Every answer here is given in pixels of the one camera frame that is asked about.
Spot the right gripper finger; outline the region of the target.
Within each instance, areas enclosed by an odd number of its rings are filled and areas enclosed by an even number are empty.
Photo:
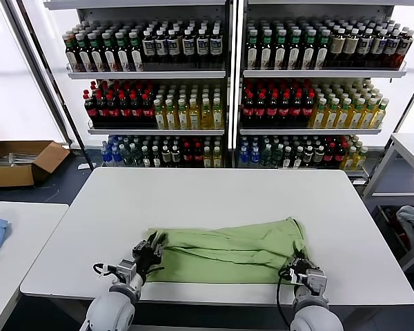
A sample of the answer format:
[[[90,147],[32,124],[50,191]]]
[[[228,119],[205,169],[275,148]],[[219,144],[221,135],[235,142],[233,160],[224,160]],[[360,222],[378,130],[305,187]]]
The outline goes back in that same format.
[[[279,276],[290,275],[290,270],[297,266],[300,259],[300,251],[295,251],[291,257],[287,259],[285,264],[279,269]]]
[[[299,251],[298,253],[299,259],[299,269],[302,272],[307,271],[307,269],[319,270],[320,267],[313,263],[309,258],[308,255],[304,251]]]

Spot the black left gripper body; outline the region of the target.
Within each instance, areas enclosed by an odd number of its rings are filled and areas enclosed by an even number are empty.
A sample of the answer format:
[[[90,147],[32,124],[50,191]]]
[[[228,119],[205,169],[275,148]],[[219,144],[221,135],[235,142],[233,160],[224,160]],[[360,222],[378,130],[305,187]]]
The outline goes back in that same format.
[[[162,252],[134,252],[134,263],[136,265],[136,273],[142,277],[146,277],[149,270],[154,265],[159,265],[162,260]]]

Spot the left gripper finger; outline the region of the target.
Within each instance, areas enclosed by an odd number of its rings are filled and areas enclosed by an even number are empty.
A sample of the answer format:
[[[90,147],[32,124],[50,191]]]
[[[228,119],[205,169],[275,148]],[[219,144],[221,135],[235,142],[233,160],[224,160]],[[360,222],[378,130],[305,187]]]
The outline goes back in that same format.
[[[162,256],[162,252],[164,250],[165,244],[167,241],[167,233],[166,232],[162,232],[155,240],[154,243],[154,255],[156,257],[161,257]]]
[[[155,251],[155,238],[157,236],[157,232],[151,233],[147,239],[140,241],[134,248],[133,254],[134,255],[146,255],[150,252]]]

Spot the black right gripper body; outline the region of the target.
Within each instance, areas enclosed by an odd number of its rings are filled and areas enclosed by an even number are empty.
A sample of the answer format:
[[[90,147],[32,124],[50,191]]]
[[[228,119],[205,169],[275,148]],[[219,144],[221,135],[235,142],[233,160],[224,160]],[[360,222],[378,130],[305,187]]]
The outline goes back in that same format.
[[[307,277],[308,270],[317,270],[318,267],[309,260],[293,260],[285,269],[285,280],[302,280]]]

